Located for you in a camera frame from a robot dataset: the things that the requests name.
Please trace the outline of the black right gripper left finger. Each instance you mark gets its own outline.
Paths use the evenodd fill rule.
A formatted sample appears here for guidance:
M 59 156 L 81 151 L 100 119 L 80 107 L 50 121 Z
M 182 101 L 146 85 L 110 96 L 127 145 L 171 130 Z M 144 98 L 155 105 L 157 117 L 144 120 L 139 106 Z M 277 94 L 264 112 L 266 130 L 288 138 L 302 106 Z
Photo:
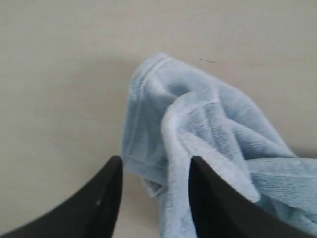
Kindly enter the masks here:
M 107 163 L 72 197 L 3 238 L 111 238 L 123 190 L 123 162 Z

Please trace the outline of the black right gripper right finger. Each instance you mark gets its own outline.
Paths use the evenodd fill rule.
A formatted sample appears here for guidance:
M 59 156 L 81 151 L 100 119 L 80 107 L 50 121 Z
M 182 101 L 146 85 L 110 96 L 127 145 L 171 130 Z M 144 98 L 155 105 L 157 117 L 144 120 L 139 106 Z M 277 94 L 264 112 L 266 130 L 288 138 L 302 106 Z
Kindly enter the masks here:
M 248 201 L 200 156 L 191 159 L 188 196 L 199 238 L 310 238 Z

